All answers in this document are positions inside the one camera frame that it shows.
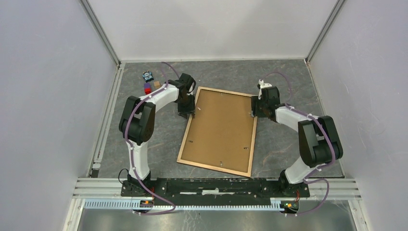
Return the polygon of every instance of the white wall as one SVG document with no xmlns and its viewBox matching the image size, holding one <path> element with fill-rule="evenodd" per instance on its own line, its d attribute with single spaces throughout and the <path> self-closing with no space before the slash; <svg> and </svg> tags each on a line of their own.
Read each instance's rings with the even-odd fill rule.
<svg viewBox="0 0 408 231">
<path fill-rule="evenodd" d="M 122 60 L 305 58 L 336 0 L 89 0 Z"/>
<path fill-rule="evenodd" d="M 407 1 L 347 1 L 311 61 L 375 231 L 408 224 L 407 22 Z"/>
<path fill-rule="evenodd" d="M 115 65 L 79 1 L 10 0 L 0 70 L 0 230 L 60 230 Z"/>
</svg>

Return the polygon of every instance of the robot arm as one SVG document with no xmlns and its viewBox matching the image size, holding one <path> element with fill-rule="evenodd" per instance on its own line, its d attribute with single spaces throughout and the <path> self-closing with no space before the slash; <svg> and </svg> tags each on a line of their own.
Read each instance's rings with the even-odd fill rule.
<svg viewBox="0 0 408 231">
<path fill-rule="evenodd" d="M 127 147 L 129 150 L 130 169 L 135 168 L 140 179 L 144 180 L 149 177 L 150 169 L 147 163 L 147 145 L 149 139 L 153 135 L 154 118 L 157 111 L 163 108 L 170 102 L 178 104 L 178 114 L 187 118 L 189 114 L 194 115 L 195 110 L 195 97 L 192 91 L 195 88 L 194 79 L 185 73 L 180 76 L 178 80 L 169 80 L 168 85 L 163 85 L 160 89 L 165 88 L 158 94 L 152 92 L 148 95 L 140 98 L 130 96 L 125 104 L 125 108 L 122 113 L 122 117 L 119 123 L 119 130 L 125 137 L 126 125 L 129 117 L 136 107 L 136 105 L 146 100 L 136 111 L 136 114 L 140 114 L 140 118 L 132 118 L 130 127 L 128 129 Z M 134 171 L 129 171 L 130 176 L 136 179 Z"/>
<path fill-rule="evenodd" d="M 285 184 L 301 183 L 310 172 L 332 160 L 329 145 L 311 118 L 292 111 L 291 106 L 288 108 L 280 103 L 277 87 L 260 80 L 258 88 L 260 88 L 259 95 L 251 98 L 252 116 L 267 117 L 299 133 L 300 157 L 292 166 L 282 171 L 280 180 Z M 327 133 L 336 159 L 340 159 L 343 156 L 343 149 L 333 119 L 330 116 L 313 115 L 313 117 Z"/>
</svg>

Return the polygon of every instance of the black rail base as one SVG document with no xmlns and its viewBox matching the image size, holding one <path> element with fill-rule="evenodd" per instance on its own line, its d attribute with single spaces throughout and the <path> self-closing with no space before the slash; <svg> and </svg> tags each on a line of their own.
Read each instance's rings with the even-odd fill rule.
<svg viewBox="0 0 408 231">
<path fill-rule="evenodd" d="M 270 205 L 270 198 L 310 197 L 307 184 L 290 185 L 282 190 L 278 179 L 267 178 L 157 178 L 146 182 L 157 195 L 175 205 Z M 121 196 L 150 196 L 140 185 L 123 181 Z M 154 200 L 155 205 L 168 205 Z"/>
</svg>

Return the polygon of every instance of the purple cable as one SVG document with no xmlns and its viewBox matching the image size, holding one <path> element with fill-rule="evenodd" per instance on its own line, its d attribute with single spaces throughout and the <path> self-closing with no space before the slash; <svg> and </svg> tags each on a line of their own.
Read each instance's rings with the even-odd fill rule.
<svg viewBox="0 0 408 231">
<path fill-rule="evenodd" d="M 180 79 L 180 75 L 177 73 L 177 71 L 174 69 L 174 67 L 172 65 L 170 65 L 169 63 L 166 63 L 166 62 L 162 62 L 162 63 L 169 66 L 174 71 L 174 73 L 176 73 L 177 78 Z"/>
<path fill-rule="evenodd" d="M 262 80 L 264 80 L 264 78 L 266 78 L 266 77 L 268 77 L 268 76 L 270 76 L 270 75 L 272 75 L 272 74 L 278 74 L 278 75 L 281 75 L 282 77 L 285 78 L 286 82 L 288 83 L 288 88 L 289 88 L 289 99 L 288 99 L 288 101 L 289 101 L 290 99 L 292 99 L 292 85 L 291 85 L 291 83 L 290 83 L 288 77 L 287 77 L 286 75 L 284 75 L 283 73 L 281 73 L 281 72 L 279 72 L 279 71 L 273 71 L 273 72 L 267 74 L 265 77 L 263 77 Z M 298 113 L 298 114 L 301 114 L 301 115 L 303 115 L 303 116 L 305 116 L 305 117 L 307 117 L 307 118 L 312 119 L 312 120 L 316 123 L 316 125 L 317 125 L 318 128 L 320 129 L 321 133 L 323 134 L 324 140 L 325 140 L 325 141 L 327 142 L 327 144 L 329 145 L 329 149 L 330 149 L 330 152 L 331 152 L 331 155 L 332 155 L 332 156 L 331 156 L 331 161 L 330 161 L 330 163 L 328 163 L 328 164 L 326 164 L 326 165 L 322 165 L 320 169 L 322 169 L 322 168 L 324 168 L 324 167 L 329 167 L 329 166 L 333 165 L 333 164 L 334 164 L 334 161 L 336 160 L 336 155 L 335 155 L 335 153 L 334 153 L 333 145 L 331 144 L 332 142 L 330 141 L 329 136 L 327 135 L 326 131 L 323 129 L 323 127 L 321 126 L 321 124 L 318 122 L 318 120 L 317 120 L 316 118 L 314 118 L 313 116 L 311 116 L 311 115 L 305 113 L 305 112 L 302 112 L 302 111 L 299 111 L 299 110 L 297 110 L 297 109 L 294 109 L 294 108 L 290 107 L 287 103 L 285 103 L 285 107 L 288 108 L 288 109 L 291 110 L 291 111 L 294 111 L 294 112 L 296 112 L 296 113 Z M 329 195 L 329 182 L 328 182 L 325 178 L 320 178 L 320 179 L 316 179 L 316 180 L 312 180 L 312 181 L 307 181 L 307 179 L 308 179 L 309 177 L 311 177 L 313 174 L 315 174 L 317 171 L 319 171 L 317 168 L 314 169 L 313 171 L 311 171 L 311 172 L 303 179 L 303 183 L 305 183 L 305 184 L 313 184 L 313 183 L 316 183 L 316 182 L 319 182 L 319 181 L 324 181 L 324 182 L 326 182 L 326 184 L 327 184 L 327 190 L 326 190 L 326 194 L 325 194 L 324 197 L 323 197 L 323 200 L 321 200 L 321 202 L 318 204 L 318 206 L 316 206 L 315 208 L 313 208 L 313 209 L 311 209 L 311 210 L 308 210 L 308 211 L 306 211 L 306 212 L 297 213 L 297 214 L 288 214 L 288 213 L 286 213 L 285 215 L 289 215 L 289 216 L 291 216 L 291 217 L 296 217 L 296 216 L 300 216 L 300 215 L 305 215 L 305 214 L 311 213 L 311 212 L 316 211 L 317 209 L 319 209 L 319 208 L 323 205 L 323 203 L 326 201 L 327 196 Z"/>
<path fill-rule="evenodd" d="M 166 64 L 166 65 L 168 65 L 168 66 L 170 66 L 171 69 L 173 69 L 173 70 L 175 71 L 175 69 L 174 69 L 170 64 L 165 63 L 165 62 L 162 62 L 162 63 L 163 63 L 163 64 Z M 160 67 L 160 70 L 162 71 L 162 74 L 163 74 L 163 76 L 164 76 L 165 79 L 166 79 L 166 85 L 165 85 L 164 88 L 161 88 L 161 89 L 159 89 L 159 90 L 156 90 L 156 91 L 150 93 L 149 96 L 152 96 L 152 97 L 153 97 L 153 96 L 157 95 L 158 93 L 164 91 L 164 90 L 168 87 L 168 79 L 167 79 L 167 76 L 166 76 L 166 74 L 165 74 L 165 72 L 164 72 L 164 70 L 163 70 L 163 66 L 162 66 L 162 65 L 161 65 L 161 67 Z M 125 129 L 125 141 L 130 145 L 131 148 L 133 148 L 133 144 L 132 144 L 132 143 L 129 141 L 129 139 L 128 139 L 128 132 L 129 132 L 129 127 L 130 127 L 131 120 L 132 120 L 132 118 L 134 117 L 134 115 L 135 115 L 137 109 L 140 107 L 140 105 L 141 105 L 142 103 L 144 103 L 145 101 L 147 101 L 148 99 L 150 99 L 150 97 L 144 98 L 143 100 L 141 100 L 141 101 L 138 103 L 138 105 L 136 105 L 136 107 L 133 109 L 132 113 L 130 114 L 129 120 L 127 121 L 126 129 Z M 176 209 L 176 205 L 175 205 L 174 203 L 172 203 L 171 201 L 169 201 L 169 200 L 167 200 L 167 199 L 165 199 L 165 198 L 163 198 L 163 197 L 161 197 L 161 196 L 155 194 L 155 193 L 152 192 L 150 189 L 148 189 L 148 188 L 143 184 L 143 182 L 141 181 L 140 177 L 138 176 L 138 174 L 137 174 L 137 172 L 136 172 L 135 162 L 134 162 L 134 159 L 133 159 L 133 149 L 130 149 L 130 163 L 131 163 L 131 165 L 132 165 L 133 173 L 135 174 L 136 178 L 138 179 L 139 184 L 140 184 L 148 193 L 150 193 L 152 196 L 155 196 L 155 197 L 159 198 L 160 200 L 162 200 L 162 201 L 164 201 L 164 202 L 166 202 L 166 203 L 169 203 L 171 206 L 173 206 L 173 208 L 170 209 L 170 210 L 160 211 L 160 212 L 155 212 L 155 213 L 139 213 L 139 215 L 151 216 L 151 215 L 160 215 L 160 214 L 166 214 L 166 213 L 173 212 L 173 211 Z"/>
<path fill-rule="evenodd" d="M 288 89 L 289 89 L 289 99 L 288 99 L 286 102 L 289 102 L 289 101 L 292 99 L 292 85 L 291 85 L 291 83 L 290 83 L 288 77 L 287 77 L 285 74 L 283 74 L 283 73 L 281 73 L 281 72 L 279 72 L 279 71 L 272 71 L 271 73 L 269 73 L 269 74 L 267 74 L 266 76 L 264 76 L 264 77 L 262 78 L 262 81 L 264 81 L 264 79 L 265 79 L 266 77 L 268 77 L 268 76 L 270 76 L 270 75 L 272 75 L 272 74 L 278 74 L 278 75 L 281 75 L 282 77 L 285 78 L 286 83 L 288 84 Z"/>
</svg>

